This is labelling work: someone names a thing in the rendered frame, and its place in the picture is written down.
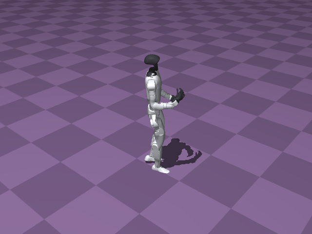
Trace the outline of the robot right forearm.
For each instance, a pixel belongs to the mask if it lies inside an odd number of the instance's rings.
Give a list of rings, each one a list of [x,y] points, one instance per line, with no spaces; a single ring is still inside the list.
[[[173,107],[177,105],[178,105],[177,100],[175,100],[174,102],[168,102],[168,103],[161,102],[160,104],[157,104],[157,103],[153,104],[153,109],[155,110],[173,109]]]

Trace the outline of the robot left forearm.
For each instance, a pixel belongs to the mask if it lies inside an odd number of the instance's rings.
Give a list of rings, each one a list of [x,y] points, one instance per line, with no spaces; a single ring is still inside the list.
[[[171,97],[172,95],[170,95],[169,93],[165,92],[163,89],[161,89],[161,96],[168,99],[168,100],[171,100]]]

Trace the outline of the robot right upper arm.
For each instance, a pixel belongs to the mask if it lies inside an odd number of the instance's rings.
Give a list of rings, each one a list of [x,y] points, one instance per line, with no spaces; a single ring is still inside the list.
[[[154,80],[149,80],[147,83],[147,90],[149,93],[150,106],[153,109],[153,104],[157,103],[156,100],[156,83]]]

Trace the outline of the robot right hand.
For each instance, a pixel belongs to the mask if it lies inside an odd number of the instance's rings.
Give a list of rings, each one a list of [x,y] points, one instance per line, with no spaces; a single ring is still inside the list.
[[[177,102],[179,103],[179,101],[181,101],[184,97],[185,97],[185,94],[183,92],[183,90],[180,88],[180,91],[178,92],[178,89],[177,90],[177,95],[176,97],[172,100],[172,102],[174,102],[175,100],[177,100]]]

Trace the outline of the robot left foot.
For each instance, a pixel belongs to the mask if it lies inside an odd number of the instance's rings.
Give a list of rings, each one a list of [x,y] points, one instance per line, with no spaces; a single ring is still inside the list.
[[[145,160],[146,160],[146,161],[155,161],[153,157],[150,157],[150,155],[147,155],[147,156],[145,157]],[[161,158],[161,161],[162,161],[162,158]]]

